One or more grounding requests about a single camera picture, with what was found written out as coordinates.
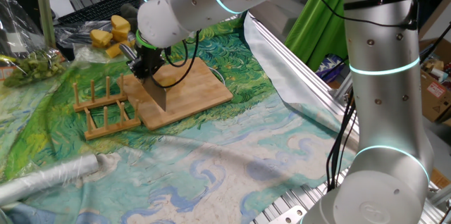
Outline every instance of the wires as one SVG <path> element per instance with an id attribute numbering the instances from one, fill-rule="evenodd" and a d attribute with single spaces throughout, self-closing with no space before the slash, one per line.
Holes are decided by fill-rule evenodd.
<path id="1" fill-rule="evenodd" d="M 347 140 L 350 138 L 350 135 L 352 133 L 352 128 L 354 128 L 354 124 L 355 124 L 355 120 L 356 119 L 357 119 L 357 113 L 355 114 L 354 120 L 352 121 L 352 125 L 351 125 L 351 128 L 350 128 L 350 131 L 347 133 L 347 136 L 346 136 L 346 139 L 345 139 L 345 143 L 343 143 L 343 148 L 342 148 L 341 156 L 340 156 L 340 165 L 338 165 L 338 169 L 337 169 L 338 172 L 340 172 L 340 170 L 341 170 L 341 163 L 343 161 L 343 155 L 345 154 L 346 143 L 347 143 Z"/>
<path id="2" fill-rule="evenodd" d="M 420 65 L 437 49 L 438 44 L 445 38 L 445 35 L 451 30 L 451 22 L 446 28 L 446 30 L 441 34 L 439 38 L 434 42 L 434 44 L 428 47 L 427 51 L 421 55 Z"/>
<path id="3" fill-rule="evenodd" d="M 215 68 L 211 68 L 209 67 L 210 70 L 214 71 L 215 73 L 217 73 L 219 75 L 219 77 L 221 77 L 221 80 L 223 81 L 224 86 L 226 85 L 226 80 L 224 80 L 224 77 L 222 76 L 222 74 L 220 74 L 217 69 Z"/>
<path id="4" fill-rule="evenodd" d="M 332 146 L 332 149 L 330 150 L 330 153 L 327 157 L 326 161 L 326 175 L 327 175 L 327 190 L 328 192 L 332 189 L 336 188 L 337 182 L 335 181 L 335 176 L 337 175 L 339 170 L 337 170 L 338 167 L 338 157 L 340 155 L 340 145 L 341 141 L 343 139 L 343 135 L 346 131 L 347 125 L 349 121 L 352 118 L 352 115 L 355 111 L 355 102 L 354 102 L 354 92 L 351 90 L 350 97 L 346 105 L 345 109 L 345 115 L 343 116 L 343 121 L 341 124 L 340 131 L 337 135 L 337 138 Z"/>
<path id="5" fill-rule="evenodd" d="M 448 207 L 448 210 L 446 211 L 446 213 L 443 216 L 443 218 L 440 220 L 439 224 L 442 224 L 445 221 L 446 217 L 448 217 L 448 214 L 450 214 L 450 211 L 451 211 L 451 206 Z"/>
<path id="6" fill-rule="evenodd" d="M 155 84 L 157 87 L 164 88 L 164 89 L 170 88 L 170 87 L 174 87 L 174 86 L 178 85 L 180 82 L 182 82 L 182 81 L 186 78 L 186 76 L 188 75 L 188 73 L 190 73 L 191 68 L 192 68 L 192 65 L 194 65 L 194 60 L 196 59 L 197 49 L 199 48 L 199 33 L 200 33 L 200 31 L 201 31 L 201 30 L 198 30 L 198 31 L 196 32 L 196 47 L 194 48 L 194 53 L 193 53 L 193 55 L 192 55 L 192 60 L 191 60 L 191 63 L 190 63 L 190 67 L 188 67 L 188 69 L 186 70 L 185 74 L 184 74 L 177 82 L 175 82 L 174 84 L 171 84 L 171 85 L 169 85 L 169 86 L 162 86 L 162 85 L 160 85 L 160 83 L 158 83 L 158 82 L 155 80 L 154 76 L 153 76 L 152 74 L 150 74 L 150 78 L 152 79 L 152 81 L 154 82 L 154 84 Z"/>
<path id="7" fill-rule="evenodd" d="M 188 46 L 186 44 L 187 44 L 186 41 L 183 40 L 183 46 L 185 47 L 185 60 L 180 65 L 174 64 L 174 62 L 172 62 L 172 60 L 169 58 L 169 55 L 171 55 L 171 48 L 169 47 L 167 49 L 164 49 L 164 56 L 166 57 L 166 60 L 168 61 L 168 63 L 171 66 L 180 68 L 186 64 L 186 62 L 188 61 Z"/>
<path id="8" fill-rule="evenodd" d="M 348 18 L 345 16 L 341 16 L 338 13 L 336 13 L 330 6 L 329 4 L 327 4 L 327 2 L 325 0 L 321 0 L 324 5 L 337 17 L 342 18 L 343 20 L 351 20 L 354 22 L 359 22 L 359 23 L 369 23 L 369 24 L 373 24 L 373 25 L 377 25 L 377 26 L 381 26 L 381 27 L 401 27 L 404 29 L 411 29 L 411 23 L 402 23 L 402 24 L 397 24 L 397 25 L 386 25 L 386 24 L 380 24 L 380 23 L 375 23 L 373 21 L 370 20 L 360 20 L 360 19 L 354 19 L 354 18 Z"/>

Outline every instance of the black cable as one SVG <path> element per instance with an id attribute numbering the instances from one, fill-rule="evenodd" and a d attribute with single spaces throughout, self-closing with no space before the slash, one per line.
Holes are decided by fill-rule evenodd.
<path id="1" fill-rule="evenodd" d="M 448 214 L 450 214 L 451 211 L 451 206 L 448 207 L 448 210 L 446 211 L 445 215 L 443 216 L 442 220 L 439 222 L 439 224 L 443 224 L 443 222 L 445 221 L 446 217 L 448 216 Z"/>
<path id="2" fill-rule="evenodd" d="M 335 188 L 335 169 L 333 168 L 334 164 L 332 163 L 332 165 L 330 166 L 330 172 L 329 172 L 330 160 L 333 158 L 334 154 L 336 155 L 336 154 L 340 153 L 341 140 L 342 140 L 343 134 L 345 133 L 347 124 L 349 123 L 349 120 L 352 117 L 352 113 L 350 113 L 350 109 L 351 109 L 351 102 L 352 102 L 351 100 L 352 100 L 353 96 L 354 96 L 354 92 L 351 90 L 350 99 L 348 100 L 347 105 L 346 105 L 345 114 L 343 116 L 340 131 L 339 131 L 339 133 L 335 139 L 335 142 L 332 146 L 332 149 L 330 150 L 330 153 L 327 157 L 326 175 L 327 175 L 328 192 L 331 191 L 333 188 Z"/>
<path id="3" fill-rule="evenodd" d="M 169 85 L 169 86 L 161 86 L 160 83 L 158 83 L 158 82 L 155 80 L 154 76 L 153 76 L 152 74 L 150 74 L 150 78 L 152 79 L 152 81 L 154 82 L 154 84 L 155 84 L 157 87 L 160 87 L 160 88 L 174 87 L 174 86 L 178 85 L 180 82 L 182 82 L 182 81 L 186 78 L 186 76 L 188 75 L 188 73 L 190 73 L 191 68 L 192 68 L 192 65 L 194 64 L 194 60 L 196 59 L 197 49 L 199 48 L 199 33 L 200 33 L 200 30 L 198 30 L 198 31 L 196 32 L 196 47 L 194 48 L 194 53 L 193 53 L 193 55 L 192 55 L 192 60 L 191 60 L 191 63 L 190 63 L 190 67 L 188 67 L 188 69 L 186 70 L 185 74 L 184 74 L 177 82 L 175 82 L 174 84 L 171 84 L 171 85 Z"/>
<path id="4" fill-rule="evenodd" d="M 354 113 L 355 110 L 355 106 L 351 105 L 351 109 L 350 112 L 348 113 L 348 116 L 346 117 L 346 121 L 342 124 L 342 132 L 340 134 L 340 138 L 339 140 L 337 140 L 336 146 L 333 149 L 334 153 L 332 156 L 332 165 L 330 167 L 331 169 L 331 173 L 332 173 L 332 189 L 335 189 L 335 185 L 336 185 L 336 181 L 335 181 L 335 176 L 338 175 L 337 171 L 337 167 L 338 167 L 338 158 L 340 157 L 340 146 L 341 146 L 341 141 L 343 139 L 344 133 L 346 131 L 347 125 L 349 124 L 349 121 L 351 120 L 352 114 Z"/>
<path id="5" fill-rule="evenodd" d="M 354 128 L 354 124 L 355 124 L 355 120 L 356 119 L 357 119 L 357 114 L 355 114 L 354 120 L 352 121 L 352 124 L 351 124 L 350 132 L 347 134 L 345 142 L 343 143 L 343 148 L 342 148 L 341 157 L 340 157 L 340 165 L 338 166 L 338 172 L 340 172 L 340 170 L 341 170 L 341 163 L 343 161 L 343 154 L 345 153 L 346 143 L 347 143 L 347 140 L 350 138 L 350 135 L 351 135 L 351 132 L 352 132 L 352 128 Z"/>
<path id="6" fill-rule="evenodd" d="M 171 55 L 170 49 L 168 49 L 169 52 L 166 52 L 166 49 L 165 49 L 164 56 L 166 57 L 166 60 L 168 61 L 168 63 L 171 66 L 176 67 L 176 68 L 180 68 L 180 67 L 183 67 L 186 64 L 186 62 L 188 61 L 188 46 L 186 45 L 186 41 L 185 40 L 183 40 L 183 46 L 185 47 L 185 60 L 180 65 L 174 64 L 174 62 L 172 62 L 172 60 L 169 58 L 169 55 Z"/>
<path id="7" fill-rule="evenodd" d="M 429 50 L 421 57 L 420 65 L 437 49 L 438 44 L 445 38 L 445 35 L 451 30 L 451 22 L 441 36 L 434 42 Z"/>
<path id="8" fill-rule="evenodd" d="M 321 0 L 324 5 L 337 17 L 342 18 L 343 20 L 351 20 L 351 21 L 355 21 L 355 22 L 359 22 L 359 23 L 369 23 L 369 24 L 373 24 L 373 25 L 377 25 L 377 26 L 381 26 L 381 27 L 401 27 L 401 28 L 409 28 L 409 23 L 405 23 L 405 24 L 397 24 L 397 25 L 387 25 L 387 24 L 381 24 L 381 23 L 375 23 L 373 21 L 370 20 L 360 20 L 360 19 L 354 19 L 354 18 L 348 18 L 345 16 L 341 16 L 338 13 L 336 13 L 330 6 L 329 4 L 327 4 L 327 2 L 325 0 Z"/>
<path id="9" fill-rule="evenodd" d="M 349 58 L 346 58 L 344 61 L 339 62 L 338 65 L 334 66 L 330 71 L 328 71 L 325 75 L 321 76 L 321 79 L 324 80 L 326 77 L 328 77 L 333 71 L 338 69 L 342 64 L 344 64 Z"/>

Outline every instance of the yellow sponge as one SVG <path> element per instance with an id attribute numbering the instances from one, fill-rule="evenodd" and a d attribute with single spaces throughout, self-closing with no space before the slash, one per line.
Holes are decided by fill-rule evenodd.
<path id="1" fill-rule="evenodd" d="M 121 35 L 113 34 L 113 40 L 116 42 L 128 41 L 128 37 L 124 37 Z"/>
<path id="2" fill-rule="evenodd" d="M 117 43 L 117 44 L 114 44 L 113 46 L 111 46 L 110 48 L 108 48 L 108 49 L 106 50 L 106 53 L 107 53 L 111 58 L 116 57 L 117 55 L 119 55 L 119 54 L 122 53 L 121 49 L 119 48 L 119 45 L 121 45 L 121 44 L 125 44 L 125 45 L 127 45 L 128 47 L 130 47 L 130 43 L 129 43 L 128 41 L 122 41 L 122 42 Z"/>
<path id="3" fill-rule="evenodd" d="M 117 30 L 121 29 L 128 29 L 128 31 L 130 30 L 130 23 L 126 19 L 120 17 L 119 15 L 111 16 L 111 24 L 113 28 Z"/>
<path id="4" fill-rule="evenodd" d="M 98 44 L 100 47 L 106 47 L 113 38 L 113 34 L 103 30 L 93 30 L 89 35 L 92 42 Z"/>
<path id="5" fill-rule="evenodd" d="M 108 48 L 108 47 L 111 46 L 111 43 L 108 43 L 106 45 L 102 45 L 102 44 L 100 44 L 100 43 L 98 43 L 96 41 L 92 41 L 92 46 L 96 47 L 96 48 Z"/>

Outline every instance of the rolled plastic sheet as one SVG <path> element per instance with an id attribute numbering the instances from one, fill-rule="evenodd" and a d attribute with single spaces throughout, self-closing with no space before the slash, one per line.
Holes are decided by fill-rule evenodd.
<path id="1" fill-rule="evenodd" d="M 84 155 L 45 167 L 0 185 L 0 206 L 13 203 L 51 187 L 95 173 L 99 169 L 94 154 Z"/>

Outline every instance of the wooden peg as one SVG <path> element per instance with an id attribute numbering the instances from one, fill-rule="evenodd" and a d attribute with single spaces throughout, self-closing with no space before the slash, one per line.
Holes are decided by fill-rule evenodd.
<path id="1" fill-rule="evenodd" d="M 120 124 L 121 124 L 121 127 L 122 127 L 122 126 L 124 126 L 125 104 L 121 103 L 120 108 L 121 108 L 121 121 L 120 121 Z"/>
<path id="2" fill-rule="evenodd" d="M 104 107 L 104 128 L 108 130 L 108 107 Z"/>
<path id="3" fill-rule="evenodd" d="M 110 99 L 110 77 L 106 76 L 106 98 Z"/>
<path id="4" fill-rule="evenodd" d="M 87 121 L 87 133 L 91 134 L 92 128 L 91 128 L 91 111 L 86 112 L 86 121 Z"/>
<path id="5" fill-rule="evenodd" d="M 80 102 L 78 101 L 78 87 L 77 87 L 77 83 L 73 84 L 73 91 L 75 92 L 75 105 L 79 106 Z"/>
<path id="6" fill-rule="evenodd" d="M 137 102 L 136 102 L 136 107 L 135 107 L 135 120 L 136 120 L 136 121 L 138 121 L 138 120 L 140 119 L 140 118 L 139 118 L 140 112 L 138 111 L 139 108 L 140 108 L 140 103 L 137 101 Z"/>
<path id="7" fill-rule="evenodd" d="M 94 103 L 96 101 L 96 92 L 94 90 L 94 80 L 91 80 L 91 101 Z"/>
<path id="8" fill-rule="evenodd" d="M 124 95 L 124 74 L 121 73 L 121 85 L 119 86 L 121 89 L 121 96 Z"/>

